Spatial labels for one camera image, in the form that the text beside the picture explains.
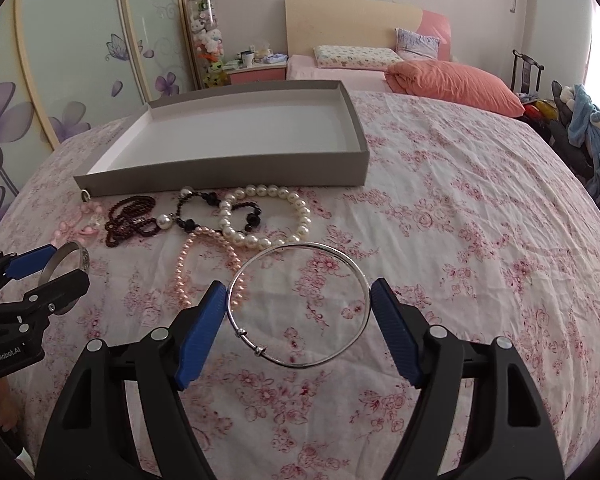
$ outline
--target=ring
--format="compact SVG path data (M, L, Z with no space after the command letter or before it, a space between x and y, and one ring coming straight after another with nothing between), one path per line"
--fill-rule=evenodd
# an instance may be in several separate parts
M78 242L67 242L60 247L51 258L49 258L49 261L46 263L45 268L42 269L42 273L38 279L38 286L47 283L51 279L51 275L58 268L58 265L60 265L60 263L74 251L80 251L80 262L78 263L78 268L82 272L86 272L88 274L90 268L89 251L87 251L87 249L85 249ZM66 307L56 310L56 316L62 316L62 314L69 312L77 302L78 300L73 300L67 304Z
M341 348L338 351L334 352L333 354L331 354L323 359L317 360L313 363L302 363L302 364L287 363L287 362L281 361L280 359L276 359L275 357L272 357L271 355L267 354L267 349L265 347L254 344L247 337L247 331L238 326L238 324L235 322L234 313L232 312L231 296L234 291L234 286L235 286L235 283L237 282L237 280L240 278L241 274L244 273L244 271L247 269L247 267L250 266L253 262L260 259L261 257L267 256L267 254L271 254L275 251L284 251L286 249L293 249L293 248L314 249L314 250L318 250L318 251L323 251L323 252L329 253L331 256L334 256L335 258L339 259L341 262L346 264L346 266L349 267L349 269L351 269L353 271L353 273L356 275L358 282L362 286L362 293L365 297L365 313L364 313L364 317L362 320L362 325L360 326L360 329L358 330L356 335L353 336L353 338L349 342L347 342L347 344L344 345L343 348ZM283 366L285 368L312 368L314 366L323 365L323 364L331 361L332 359L335 359L337 356L342 354L345 350L347 350L351 345L353 345L353 343L355 343L360 338L362 333L365 331L366 325L369 322L370 314L371 314L371 300L369 297L369 283L366 280L366 277L363 274L362 270L360 270L360 267L358 267L358 264L356 264L351 258L349 258L342 251L334 249L333 247L329 247L328 245L319 244L316 242L298 242L298 243L284 244L284 245L280 245L280 246L270 247L269 249L266 249L266 250L262 251L261 253L256 254L253 258L250 258L249 260L247 260L242 267L240 267L240 269L238 270L238 272L236 273L234 278L231 280L231 283L229 284L229 288L227 290L227 295L226 295L226 315L229 318L229 322L231 323L231 326L234 327L235 335L238 336L240 339L242 339L242 341L245 343L245 345L247 345L249 348L251 348L257 356L264 357L267 361L270 361L273 364L277 364L279 366Z

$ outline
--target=pink headboard section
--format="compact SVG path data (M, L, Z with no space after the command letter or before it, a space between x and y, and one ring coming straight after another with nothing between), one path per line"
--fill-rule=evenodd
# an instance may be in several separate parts
M423 10L422 22L416 32L423 36L440 38L438 59L440 61L451 60L451 23L446 16L430 10Z

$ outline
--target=blue towel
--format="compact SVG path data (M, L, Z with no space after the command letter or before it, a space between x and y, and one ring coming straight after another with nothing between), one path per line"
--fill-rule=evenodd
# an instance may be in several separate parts
M585 188L600 208L600 128L591 124L590 120L591 115L600 114L600 110L591 102L583 85L575 86L575 101L573 119L567 130L569 142L577 148L587 142L587 147L590 148L594 175Z

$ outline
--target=large white pearl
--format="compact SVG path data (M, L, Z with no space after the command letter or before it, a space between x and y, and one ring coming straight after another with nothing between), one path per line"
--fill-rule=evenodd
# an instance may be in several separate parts
M193 195L193 188L191 186L185 186L180 190L181 198L188 198Z
M169 215L158 215L155 219L155 223L158 224L160 229L169 229L173 225L173 218Z
M240 246L244 243L245 236L242 233L234 234L233 242L235 245Z
M254 236L254 235L248 235L245 239L244 239L244 244L250 248L253 249L257 244L258 244L258 237Z
M269 240L268 238L261 238L261 239L258 241L258 247L259 247L261 250L264 250L264 249L269 249L269 248L271 247L271 240Z
M301 238L306 238L309 234L309 228L305 225L299 225L296 234Z

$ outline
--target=floral bedsheet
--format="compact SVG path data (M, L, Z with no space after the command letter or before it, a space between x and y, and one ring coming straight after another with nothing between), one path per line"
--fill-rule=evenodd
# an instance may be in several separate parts
M370 280L384 276L405 303L462 338L510 337L539 387L571 472L600 437L600 212L522 123L412 96L354 92L352 98L372 152L366 186L302 189L314 212L311 240L348 253ZM180 308L171 280L182 232L110 249L101 230L80 230L80 218L92 212L80 211L72 172L119 125L62 144L0 224L0 250L24 252L81 237L91 253L87 296L52 318L46 358L11 378L26 409L34 457L86 342L137 340L168 326ZM174 193L155 196L158 211L173 210ZM106 197L102 206L119 199ZM263 209L268 234L291 227ZM218 251L203 249L187 282L194 304L212 279L229 279ZM315 261L289 280L319 296L333 265ZM31 280L11 285L1 301L34 286ZM345 308L332 325L359 312L360 306ZM297 355L315 337L292 326L280 333L281 344ZM470 394L466 382L444 469L458 462ZM247 351L225 320L202 377L182 399L218 478L369 480L382 476L417 395L397 374L372 317L340 358L297 372ZM130 396L130 412L142 464L153 469L137 395Z

